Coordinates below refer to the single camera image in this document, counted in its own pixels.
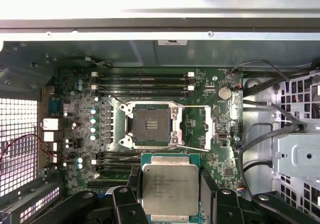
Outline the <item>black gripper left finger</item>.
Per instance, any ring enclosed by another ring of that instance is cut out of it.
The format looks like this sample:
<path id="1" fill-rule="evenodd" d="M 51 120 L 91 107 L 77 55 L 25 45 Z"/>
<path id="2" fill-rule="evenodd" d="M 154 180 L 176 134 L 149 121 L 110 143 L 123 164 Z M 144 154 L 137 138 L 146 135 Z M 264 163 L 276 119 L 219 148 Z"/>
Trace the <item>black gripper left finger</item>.
<path id="1" fill-rule="evenodd" d="M 81 191 L 38 217 L 33 223 L 149 223 L 138 201 L 142 171 L 133 167 L 125 186 L 113 187 L 102 198 Z"/>

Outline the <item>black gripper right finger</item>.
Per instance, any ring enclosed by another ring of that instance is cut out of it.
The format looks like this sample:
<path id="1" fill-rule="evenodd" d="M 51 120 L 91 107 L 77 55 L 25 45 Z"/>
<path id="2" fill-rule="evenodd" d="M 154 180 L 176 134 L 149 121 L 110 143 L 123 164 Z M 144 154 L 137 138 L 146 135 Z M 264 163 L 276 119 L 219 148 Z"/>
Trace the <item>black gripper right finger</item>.
<path id="1" fill-rule="evenodd" d="M 255 194 L 248 201 L 232 189 L 219 188 L 207 170 L 199 172 L 199 198 L 208 223 L 319 223 L 277 191 Z"/>

